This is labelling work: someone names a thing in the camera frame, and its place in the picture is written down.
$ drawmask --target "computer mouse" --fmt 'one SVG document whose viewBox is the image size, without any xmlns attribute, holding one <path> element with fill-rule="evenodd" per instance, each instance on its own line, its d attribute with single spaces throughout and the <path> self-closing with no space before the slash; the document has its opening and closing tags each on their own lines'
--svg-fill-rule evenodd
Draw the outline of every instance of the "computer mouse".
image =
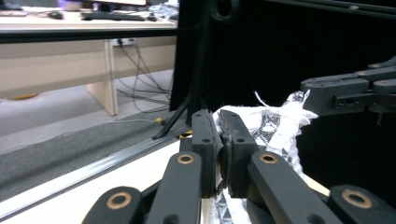
<svg viewBox="0 0 396 224">
<path fill-rule="evenodd" d="M 55 19 L 55 20 L 63 20 L 64 19 L 64 14 L 60 11 L 51 11 L 48 14 L 49 18 Z"/>
</svg>

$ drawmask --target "black keyboard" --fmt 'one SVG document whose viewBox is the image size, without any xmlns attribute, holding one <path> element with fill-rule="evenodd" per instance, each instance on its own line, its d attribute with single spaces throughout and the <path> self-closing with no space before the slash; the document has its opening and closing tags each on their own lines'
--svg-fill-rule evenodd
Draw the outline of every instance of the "black keyboard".
<svg viewBox="0 0 396 224">
<path fill-rule="evenodd" d="M 145 18 L 117 12 L 81 12 L 84 21 L 110 20 L 110 21 L 145 21 Z"/>
</svg>

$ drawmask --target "desk leg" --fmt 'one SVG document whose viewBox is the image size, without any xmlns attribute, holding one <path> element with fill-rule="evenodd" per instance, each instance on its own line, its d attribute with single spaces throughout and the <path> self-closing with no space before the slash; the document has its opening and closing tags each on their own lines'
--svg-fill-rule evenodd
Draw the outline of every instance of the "desk leg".
<svg viewBox="0 0 396 224">
<path fill-rule="evenodd" d="M 104 41 L 106 74 L 103 82 L 97 82 L 87 85 L 88 91 L 96 100 L 105 108 L 111 116 L 119 113 L 117 93 L 114 88 L 114 54 L 110 40 Z"/>
</svg>

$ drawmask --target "white cloth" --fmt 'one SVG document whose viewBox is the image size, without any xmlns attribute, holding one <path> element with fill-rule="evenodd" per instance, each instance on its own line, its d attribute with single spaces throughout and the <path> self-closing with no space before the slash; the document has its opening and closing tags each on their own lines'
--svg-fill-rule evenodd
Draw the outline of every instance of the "white cloth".
<svg viewBox="0 0 396 224">
<path fill-rule="evenodd" d="M 217 131 L 222 134 L 220 127 L 220 110 L 229 110 L 238 114 L 244 121 L 250 134 L 261 150 L 271 151 L 283 157 L 304 179 L 303 167 L 300 164 L 296 136 L 301 134 L 300 129 L 311 123 L 318 115 L 304 110 L 303 105 L 309 92 L 292 93 L 281 107 L 266 105 L 256 93 L 263 106 L 247 107 L 226 105 L 213 114 Z M 231 224 L 251 223 L 246 211 L 245 199 L 232 199 L 224 190 L 217 199 L 214 199 L 206 223 Z"/>
</svg>

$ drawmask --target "power outlet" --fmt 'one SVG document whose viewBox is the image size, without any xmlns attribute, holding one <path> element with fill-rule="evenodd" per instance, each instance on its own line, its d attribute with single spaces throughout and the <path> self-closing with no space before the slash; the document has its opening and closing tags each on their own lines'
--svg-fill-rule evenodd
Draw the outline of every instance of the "power outlet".
<svg viewBox="0 0 396 224">
<path fill-rule="evenodd" d="M 127 45 L 134 45 L 136 44 L 136 39 L 135 38 L 118 38 L 118 39 L 112 39 L 111 40 L 111 44 L 114 47 L 119 47 L 120 46 L 120 41 L 122 43 L 123 46 L 127 46 Z"/>
</svg>

